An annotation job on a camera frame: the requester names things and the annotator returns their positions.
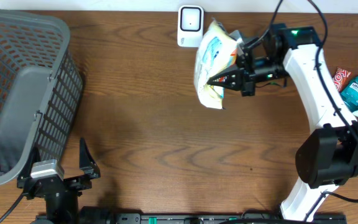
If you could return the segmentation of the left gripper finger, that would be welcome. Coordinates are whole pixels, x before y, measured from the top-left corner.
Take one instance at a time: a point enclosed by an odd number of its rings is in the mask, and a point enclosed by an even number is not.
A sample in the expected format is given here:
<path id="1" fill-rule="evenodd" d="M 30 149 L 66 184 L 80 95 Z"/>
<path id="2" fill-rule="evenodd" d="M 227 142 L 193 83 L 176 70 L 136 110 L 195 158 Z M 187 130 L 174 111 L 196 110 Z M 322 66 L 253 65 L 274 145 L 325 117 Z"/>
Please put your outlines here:
<path id="1" fill-rule="evenodd" d="M 28 160 L 25 163 L 23 169 L 19 173 L 17 177 L 18 184 L 24 184 L 26 180 L 30 179 L 30 173 L 32 171 L 32 166 L 36 163 L 40 162 L 40 152 L 39 149 L 34 146 L 29 154 Z"/>
<path id="2" fill-rule="evenodd" d="M 101 177 L 100 169 L 91 156 L 84 138 L 80 138 L 79 167 L 90 179 L 98 179 Z"/>

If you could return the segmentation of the beige snack bag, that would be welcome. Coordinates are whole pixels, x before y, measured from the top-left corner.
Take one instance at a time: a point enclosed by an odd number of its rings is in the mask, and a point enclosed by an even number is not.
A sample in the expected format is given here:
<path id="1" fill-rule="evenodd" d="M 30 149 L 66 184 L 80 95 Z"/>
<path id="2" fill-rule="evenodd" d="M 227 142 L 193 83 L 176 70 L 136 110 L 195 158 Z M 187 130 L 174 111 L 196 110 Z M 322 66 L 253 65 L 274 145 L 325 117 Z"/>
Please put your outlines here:
<path id="1" fill-rule="evenodd" d="M 210 23 L 198 47 L 194 69 L 194 86 L 200 103 L 212 109 L 223 108 L 224 88 L 207 84 L 208 80 L 233 65 L 237 42 L 218 21 Z"/>

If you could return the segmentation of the red Top chocolate bar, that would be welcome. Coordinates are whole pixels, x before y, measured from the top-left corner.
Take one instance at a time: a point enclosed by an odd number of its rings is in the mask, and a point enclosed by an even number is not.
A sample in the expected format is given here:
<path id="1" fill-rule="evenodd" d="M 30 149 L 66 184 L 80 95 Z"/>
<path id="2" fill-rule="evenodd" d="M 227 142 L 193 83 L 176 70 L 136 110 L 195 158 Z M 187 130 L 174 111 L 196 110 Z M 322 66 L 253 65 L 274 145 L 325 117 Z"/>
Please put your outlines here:
<path id="1" fill-rule="evenodd" d="M 336 73 L 333 76 L 333 82 L 338 92 L 341 92 L 346 84 L 347 79 L 352 73 L 348 70 L 337 68 Z"/>

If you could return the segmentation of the blue Listerine mouthwash bottle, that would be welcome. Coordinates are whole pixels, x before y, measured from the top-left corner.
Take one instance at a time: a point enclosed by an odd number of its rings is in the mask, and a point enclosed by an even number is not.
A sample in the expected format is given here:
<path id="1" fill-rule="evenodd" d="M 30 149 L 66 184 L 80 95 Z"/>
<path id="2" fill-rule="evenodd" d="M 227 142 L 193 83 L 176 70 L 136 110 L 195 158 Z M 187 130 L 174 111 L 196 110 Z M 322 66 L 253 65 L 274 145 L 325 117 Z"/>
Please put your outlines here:
<path id="1" fill-rule="evenodd" d="M 358 76 L 349 82 L 340 95 L 350 112 L 358 110 Z"/>

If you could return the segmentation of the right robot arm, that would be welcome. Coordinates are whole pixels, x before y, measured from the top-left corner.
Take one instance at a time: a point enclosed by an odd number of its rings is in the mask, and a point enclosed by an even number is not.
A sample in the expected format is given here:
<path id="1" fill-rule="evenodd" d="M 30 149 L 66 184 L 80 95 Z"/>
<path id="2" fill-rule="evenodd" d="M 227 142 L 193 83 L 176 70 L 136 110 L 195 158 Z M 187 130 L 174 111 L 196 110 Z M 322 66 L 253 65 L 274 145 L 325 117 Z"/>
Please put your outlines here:
<path id="1" fill-rule="evenodd" d="M 243 96 L 254 95 L 260 82 L 293 80 L 310 136 L 296 152 L 296 184 L 280 204 L 280 216 L 291 222 L 312 222 L 325 198 L 358 176 L 358 121 L 331 79 L 323 44 L 313 27 L 273 24 L 263 40 L 265 57 L 254 57 L 254 42 L 247 41 L 236 63 L 208 80 Z"/>

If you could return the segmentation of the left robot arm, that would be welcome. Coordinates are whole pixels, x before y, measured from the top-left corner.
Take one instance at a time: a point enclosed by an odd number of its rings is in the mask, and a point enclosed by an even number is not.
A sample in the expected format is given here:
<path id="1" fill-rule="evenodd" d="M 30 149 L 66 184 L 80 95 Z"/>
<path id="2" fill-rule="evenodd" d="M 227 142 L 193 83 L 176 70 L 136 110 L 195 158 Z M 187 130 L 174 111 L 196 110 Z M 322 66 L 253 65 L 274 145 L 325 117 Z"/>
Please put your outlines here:
<path id="1" fill-rule="evenodd" d="M 82 175 L 64 178 L 64 170 L 56 159 L 40 160 L 40 152 L 33 147 L 17 178 L 17 187 L 28 200 L 42 198 L 46 214 L 37 216 L 34 223 L 114 223 L 114 216 L 106 208 L 79 208 L 78 198 L 92 188 L 92 180 L 101 172 L 91 156 L 86 141 L 80 139 L 79 168 Z"/>

